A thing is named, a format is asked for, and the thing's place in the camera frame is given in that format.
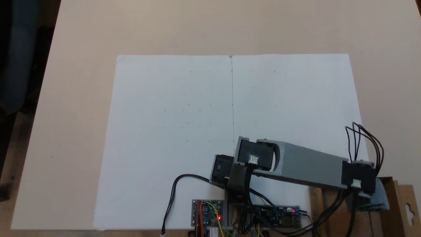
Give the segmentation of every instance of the table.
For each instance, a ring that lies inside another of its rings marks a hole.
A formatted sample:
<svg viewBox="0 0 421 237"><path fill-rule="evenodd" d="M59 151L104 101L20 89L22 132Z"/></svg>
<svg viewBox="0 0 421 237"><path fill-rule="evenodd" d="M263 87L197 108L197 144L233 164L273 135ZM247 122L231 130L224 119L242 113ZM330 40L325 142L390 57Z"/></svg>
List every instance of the table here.
<svg viewBox="0 0 421 237"><path fill-rule="evenodd" d="M414 0L62 0L11 228L93 229L121 54L348 53L381 173L420 202L419 42Z"/></svg>

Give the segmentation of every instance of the electronic circuit board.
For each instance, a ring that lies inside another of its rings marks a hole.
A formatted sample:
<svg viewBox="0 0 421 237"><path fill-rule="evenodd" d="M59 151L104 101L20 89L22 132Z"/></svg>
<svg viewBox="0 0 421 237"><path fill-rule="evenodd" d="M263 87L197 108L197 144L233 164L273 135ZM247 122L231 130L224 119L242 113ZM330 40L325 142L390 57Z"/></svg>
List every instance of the electronic circuit board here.
<svg viewBox="0 0 421 237"><path fill-rule="evenodd" d="M216 215L213 207L206 202L210 202L217 210L218 215ZM223 200L192 200L192 219L191 226L195 226L200 223L200 208L197 208L197 205L202 206L202 219L203 225L209 227L218 227L218 220L222 222L222 211L223 211Z"/></svg>
<svg viewBox="0 0 421 237"><path fill-rule="evenodd" d="M257 205L261 216L275 227L301 228L299 206L266 206Z"/></svg>

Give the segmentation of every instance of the paper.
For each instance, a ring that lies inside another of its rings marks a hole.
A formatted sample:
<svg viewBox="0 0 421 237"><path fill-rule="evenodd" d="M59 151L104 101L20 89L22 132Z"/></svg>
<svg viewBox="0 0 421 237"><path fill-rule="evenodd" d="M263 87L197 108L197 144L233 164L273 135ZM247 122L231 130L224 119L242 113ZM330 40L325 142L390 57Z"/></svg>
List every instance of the paper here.
<svg viewBox="0 0 421 237"><path fill-rule="evenodd" d="M238 136L348 157L352 121L361 119L346 54L119 56L94 227L160 229L175 178L209 178L214 156L232 156ZM257 177L251 186L310 211L305 186ZM192 199L223 198L181 179L166 229L191 229Z"/></svg>

